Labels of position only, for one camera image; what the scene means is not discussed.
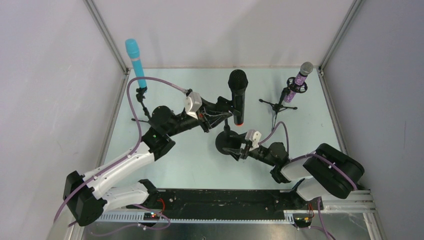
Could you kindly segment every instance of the red wire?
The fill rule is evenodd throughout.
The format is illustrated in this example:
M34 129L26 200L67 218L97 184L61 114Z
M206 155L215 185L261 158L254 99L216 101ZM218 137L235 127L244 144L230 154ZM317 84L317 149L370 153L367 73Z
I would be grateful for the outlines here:
M162 211L160 213L163 213L165 211L165 202L162 198L159 198L157 201L162 203Z
M309 203L308 208L309 208L309 214L311 214L311 211L312 211L312 216L310 218L315 217L314 208L312 207L311 203Z

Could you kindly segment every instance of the black microphone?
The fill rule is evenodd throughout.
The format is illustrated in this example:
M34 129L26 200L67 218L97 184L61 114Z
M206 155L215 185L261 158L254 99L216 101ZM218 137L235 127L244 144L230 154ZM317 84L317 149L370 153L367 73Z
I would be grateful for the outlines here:
M228 87L231 90L232 107L240 114L234 115L234 124L243 125L245 118L245 92L248 87L248 78L243 70L236 69L231 72L228 79Z

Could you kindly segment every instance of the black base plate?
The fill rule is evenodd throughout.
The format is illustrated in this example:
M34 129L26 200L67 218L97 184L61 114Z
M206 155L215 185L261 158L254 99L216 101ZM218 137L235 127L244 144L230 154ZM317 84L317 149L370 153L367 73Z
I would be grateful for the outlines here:
M229 131L230 136L237 136L239 135L237 132L230 130ZM218 150L218 152L224 154L224 155L230 155L229 152L225 151L223 148L228 149L239 149L242 146L242 143L227 137L227 134L222 131L216 136L215 138L215 147Z
M157 199L163 199L163 214L171 219L283 220L284 210L307 210L308 203L318 209L317 198L296 207L293 193L280 190L158 189L150 198L143 205L162 209Z

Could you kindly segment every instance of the tripod stand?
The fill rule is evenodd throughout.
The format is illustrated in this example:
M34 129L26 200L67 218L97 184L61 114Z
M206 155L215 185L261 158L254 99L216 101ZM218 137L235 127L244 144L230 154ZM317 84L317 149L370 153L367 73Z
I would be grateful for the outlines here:
M285 87L285 88L283 88L283 89L282 89L282 91L281 91L281 96L279 97L279 101L278 101L278 103L270 103L269 101L264 101L264 100L262 100L262 99L259 99L259 102L261 102L261 103L266 103L266 104L270 105L270 106L272 107L272 110L275 112L275 119L274 119L274 121L273 121L271 131L272 131L272 130L276 127L276 123L277 123L277 115L278 115L278 113L281 113L282 111L284 111L284 110L286 110L286 109L293 109L293 110L298 109L298 107L297 107L297 106L284 106L284 105L282 104L282 103L283 103L284 98L285 98L285 97L286 97L286 95L288 95L289 93L290 93L290 89L289 89L289 87Z

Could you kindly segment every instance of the light blue table surface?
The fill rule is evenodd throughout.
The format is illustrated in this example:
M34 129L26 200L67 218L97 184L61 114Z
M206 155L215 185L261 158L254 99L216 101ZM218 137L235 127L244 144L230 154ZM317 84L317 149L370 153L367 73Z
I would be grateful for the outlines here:
M170 81L182 88L193 89L205 100L216 103L218 96L231 99L228 78L233 69L228 68L173 68L145 69L148 77ZM229 118L230 127L238 133L255 129L264 139L271 131L272 111L264 99L276 103L289 77L295 77L299 68L246 68L249 81L245 93L244 125L237 127ZM129 80L134 78L131 71ZM288 128L289 153L291 158L315 150L321 143L327 143L339 149L333 122L327 108L324 93L316 69L308 76L308 91L297 94L287 106L296 106L297 110L285 110L278 114L278 121L284 121ZM166 105L176 114L183 108L185 96L165 84L147 81L145 105L150 113L157 106ZM139 119L146 120L141 105L136 100L137 82L131 85L131 99ZM116 124L107 150L105 163L108 163L133 147L138 139L137 126L131 121L132 114L126 93L119 109ZM179 189L290 189L295 182L276 183L270 175L271 166L253 158L235 161L228 155L222 155L215 148L215 138L223 130L224 123L204 133L200 127L193 128L172 137L175 146L167 155L153 164L136 170L119 182L116 187L127 186L140 179L149 179L157 188ZM149 129L147 123L141 123L142 131ZM286 143L283 126L266 142Z

